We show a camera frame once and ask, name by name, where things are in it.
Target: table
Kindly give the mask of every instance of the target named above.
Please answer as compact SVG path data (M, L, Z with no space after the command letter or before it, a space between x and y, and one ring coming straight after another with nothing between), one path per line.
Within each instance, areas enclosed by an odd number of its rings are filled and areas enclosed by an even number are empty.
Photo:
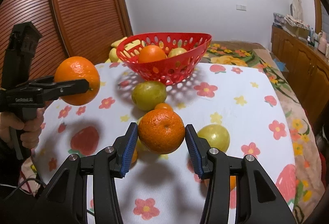
M97 97L85 106L54 101L45 112L36 168L48 183L56 169L79 146L78 154L95 154L124 135L144 112L133 105L131 91L142 78L123 64L100 64ZM198 64L190 78L167 87L169 103L184 125L196 131L211 123L230 133L227 155L253 154L293 207L294 154L286 118L267 76L231 65ZM116 179L124 223L200 222L207 189L193 173L185 142L169 155L141 153L124 179ZM92 176L87 208L93 210ZM229 223L235 221L236 189L231 191Z

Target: wooden dresser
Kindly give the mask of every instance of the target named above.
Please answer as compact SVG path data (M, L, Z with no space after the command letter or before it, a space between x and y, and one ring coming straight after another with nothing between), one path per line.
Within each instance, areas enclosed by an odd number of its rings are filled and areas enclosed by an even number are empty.
M329 117L328 59L314 47L275 26L271 42L272 52L289 70L286 80L306 111L314 132L319 132Z

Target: small orange fruit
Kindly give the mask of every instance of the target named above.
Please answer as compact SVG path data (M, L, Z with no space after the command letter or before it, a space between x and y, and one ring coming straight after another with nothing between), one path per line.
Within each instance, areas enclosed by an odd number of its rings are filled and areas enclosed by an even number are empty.
M151 151L157 154L169 154L177 150L184 140L184 123L173 111L155 109L141 119L138 136Z
M209 186L209 179L205 180L205 185ZM236 176L230 176L230 189L233 190L236 187Z
M167 103L159 103L155 106L154 109L168 109L170 111L173 111L172 107Z
M144 47L138 55L138 63L155 62L167 59L165 52L160 47L148 45Z
M89 90L85 93L61 97L68 104L80 106L91 102L98 94L100 78L96 67L86 58L75 56L64 60L57 68L54 81L86 79Z
M137 150L135 148L134 153L133 153L133 158L131 158L131 164L135 163L137 161Z

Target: red plastic basket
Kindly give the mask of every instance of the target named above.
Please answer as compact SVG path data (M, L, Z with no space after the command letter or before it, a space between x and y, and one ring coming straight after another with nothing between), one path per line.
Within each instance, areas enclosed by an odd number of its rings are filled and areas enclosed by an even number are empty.
M158 80L165 85L178 83L190 76L211 42L211 35L203 33L148 33L131 36L122 41L116 54L131 70L145 80ZM137 46L126 50L129 43ZM182 47L188 52L165 60L138 63L140 50L147 45L157 45L168 55L171 49Z

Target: floral bedspread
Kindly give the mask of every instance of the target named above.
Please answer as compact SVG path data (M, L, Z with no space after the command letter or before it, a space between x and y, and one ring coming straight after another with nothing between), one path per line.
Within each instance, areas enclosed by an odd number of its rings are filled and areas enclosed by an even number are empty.
M268 76L290 130L296 165L296 196L293 213L297 223L302 223L324 193L321 161L305 111L269 52L256 43L213 42L201 62L253 67Z

